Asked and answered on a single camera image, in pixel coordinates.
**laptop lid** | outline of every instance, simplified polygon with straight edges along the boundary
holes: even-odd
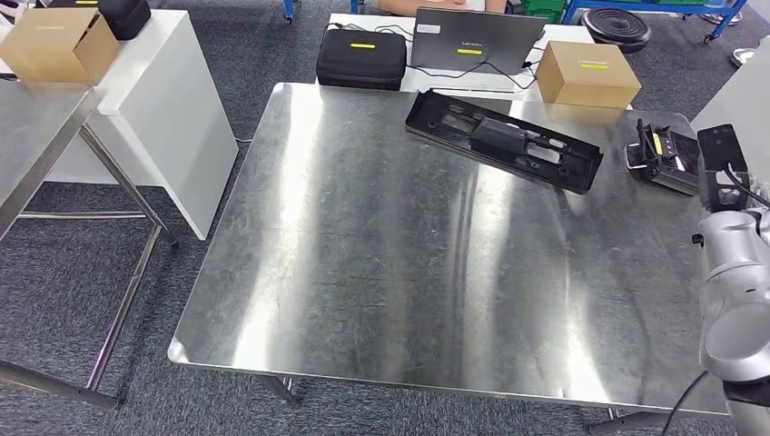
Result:
[[[535,16],[418,8],[411,65],[468,71],[487,61],[518,74],[545,25]],[[497,73],[489,65],[475,71]]]

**blue metal frame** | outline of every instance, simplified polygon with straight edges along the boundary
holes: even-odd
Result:
[[[291,4],[293,0],[283,0],[283,18],[292,20],[294,18],[294,5]]]
[[[294,18],[294,5],[291,3],[295,0],[283,0],[283,17],[287,20]],[[359,12],[359,3],[363,5],[363,0],[350,0],[350,13],[357,14]]]
[[[719,14],[724,18],[722,19],[722,23],[720,23],[716,29],[714,29],[714,32],[711,33],[711,39],[714,39],[725,31],[727,25],[730,24],[730,20],[737,15],[747,1],[748,0],[735,0],[732,5],[729,5],[726,1],[716,5],[658,5],[657,3],[653,3],[652,0],[642,0],[641,3],[604,0],[570,0],[567,11],[564,13],[564,18],[561,19],[561,24],[568,25],[572,21],[575,12],[580,7],[615,7],[627,11],[656,11],[671,12],[675,14]]]

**cardboard box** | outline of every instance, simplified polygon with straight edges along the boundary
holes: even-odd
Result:
[[[546,103],[625,109],[642,85],[615,45],[551,41],[535,73]]]
[[[98,84],[119,48],[96,8],[35,8],[0,43],[0,58],[22,82]]]

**gray robotic arm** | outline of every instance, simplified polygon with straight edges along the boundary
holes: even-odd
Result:
[[[770,434],[770,212],[710,215],[703,235],[700,361],[724,382],[738,436]]]
[[[693,237],[703,247],[705,275],[700,361],[723,381],[738,436],[766,436],[770,435],[770,209],[764,205],[746,209],[752,194],[732,126],[699,132],[698,142],[701,198],[712,212]],[[720,176],[730,182],[720,181]]]

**person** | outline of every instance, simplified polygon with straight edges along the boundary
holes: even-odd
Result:
[[[485,0],[485,10],[502,14],[505,11],[505,3],[506,0]],[[466,0],[378,0],[378,7],[382,12],[405,16],[414,16],[417,13],[418,7],[435,7],[459,11],[467,9]]]

